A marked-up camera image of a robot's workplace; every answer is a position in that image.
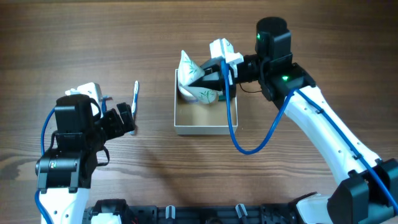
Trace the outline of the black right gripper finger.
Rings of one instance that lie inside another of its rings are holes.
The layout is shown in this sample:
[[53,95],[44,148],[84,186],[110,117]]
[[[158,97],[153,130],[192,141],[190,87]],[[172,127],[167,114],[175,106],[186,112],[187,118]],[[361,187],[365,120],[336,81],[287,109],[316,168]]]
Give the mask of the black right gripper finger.
[[199,79],[195,80],[191,84],[190,87],[202,87],[207,88],[214,91],[223,91],[224,90],[224,81],[223,77],[219,73],[211,73],[209,75],[204,75]]
[[205,75],[209,75],[214,72],[220,71],[220,58],[211,58],[204,64],[200,65],[200,68],[205,71]]

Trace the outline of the blue disposable razor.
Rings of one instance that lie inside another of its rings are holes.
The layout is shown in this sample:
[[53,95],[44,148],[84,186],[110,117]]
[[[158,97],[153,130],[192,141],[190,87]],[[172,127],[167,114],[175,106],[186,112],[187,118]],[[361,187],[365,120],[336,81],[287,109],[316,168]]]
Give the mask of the blue disposable razor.
[[101,99],[101,112],[105,113],[107,110],[106,101],[111,100],[112,98],[108,95],[103,95]]

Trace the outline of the round white cotton-swab tub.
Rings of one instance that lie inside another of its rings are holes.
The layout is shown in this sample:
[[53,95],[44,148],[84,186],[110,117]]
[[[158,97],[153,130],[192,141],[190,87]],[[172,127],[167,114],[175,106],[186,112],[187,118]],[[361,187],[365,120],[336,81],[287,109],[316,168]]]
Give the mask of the round white cotton-swab tub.
[[187,103],[198,103],[198,99],[195,98],[191,93],[189,93],[186,89],[181,86],[178,87],[178,91],[182,99]]

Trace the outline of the blue white toothbrush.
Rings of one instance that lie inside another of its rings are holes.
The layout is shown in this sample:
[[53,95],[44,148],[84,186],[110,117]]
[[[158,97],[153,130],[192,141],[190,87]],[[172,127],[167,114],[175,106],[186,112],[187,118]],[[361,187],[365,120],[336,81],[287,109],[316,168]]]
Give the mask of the blue white toothbrush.
[[138,94],[139,94],[139,82],[136,80],[134,82],[133,99],[132,99],[132,105],[131,105],[131,114],[132,114],[133,118],[136,117]]

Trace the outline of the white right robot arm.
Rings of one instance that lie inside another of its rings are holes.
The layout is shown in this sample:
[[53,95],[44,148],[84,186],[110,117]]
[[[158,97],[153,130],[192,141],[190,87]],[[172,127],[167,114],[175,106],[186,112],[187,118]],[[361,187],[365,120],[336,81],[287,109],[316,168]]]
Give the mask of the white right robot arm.
[[288,223],[382,223],[397,216],[397,161],[381,159],[345,125],[324,99],[315,80],[293,62],[291,33],[280,17],[256,25],[255,54],[235,52],[226,39],[210,44],[211,57],[197,65],[186,53],[178,68],[182,87],[203,104],[226,101],[241,83],[256,81],[266,100],[290,118],[323,156],[337,183],[331,195],[316,192],[275,204]]

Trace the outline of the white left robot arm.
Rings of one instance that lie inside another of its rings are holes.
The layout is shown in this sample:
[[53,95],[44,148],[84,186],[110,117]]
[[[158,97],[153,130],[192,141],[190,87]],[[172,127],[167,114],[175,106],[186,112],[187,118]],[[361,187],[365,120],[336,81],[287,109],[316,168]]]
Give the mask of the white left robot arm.
[[35,165],[35,203],[42,223],[81,223],[97,167],[97,153],[105,143],[135,129],[131,107],[120,103],[116,109],[93,114],[97,102],[88,95],[68,95],[56,101],[57,130],[49,148]]

